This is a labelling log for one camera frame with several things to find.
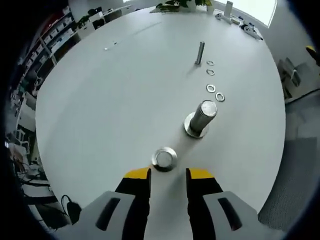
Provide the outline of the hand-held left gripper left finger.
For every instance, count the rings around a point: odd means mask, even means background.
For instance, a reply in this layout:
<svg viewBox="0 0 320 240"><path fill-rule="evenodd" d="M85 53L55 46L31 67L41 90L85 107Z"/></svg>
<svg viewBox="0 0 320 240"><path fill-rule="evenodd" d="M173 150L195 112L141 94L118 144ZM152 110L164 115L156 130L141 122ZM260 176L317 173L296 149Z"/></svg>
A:
<svg viewBox="0 0 320 240"><path fill-rule="evenodd" d="M151 169L127 172L115 191L82 209L79 219L54 233L56 240L142 240L150 213Z"/></svg>

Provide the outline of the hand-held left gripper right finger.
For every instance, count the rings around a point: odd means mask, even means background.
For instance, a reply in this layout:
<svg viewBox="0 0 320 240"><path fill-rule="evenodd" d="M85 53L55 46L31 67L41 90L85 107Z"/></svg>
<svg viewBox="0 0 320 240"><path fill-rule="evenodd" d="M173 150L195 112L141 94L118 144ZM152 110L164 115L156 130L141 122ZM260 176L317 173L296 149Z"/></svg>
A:
<svg viewBox="0 0 320 240"><path fill-rule="evenodd" d="M223 191L206 169L186 169L187 213L195 240L282 240L285 233L262 224L257 211Z"/></svg>

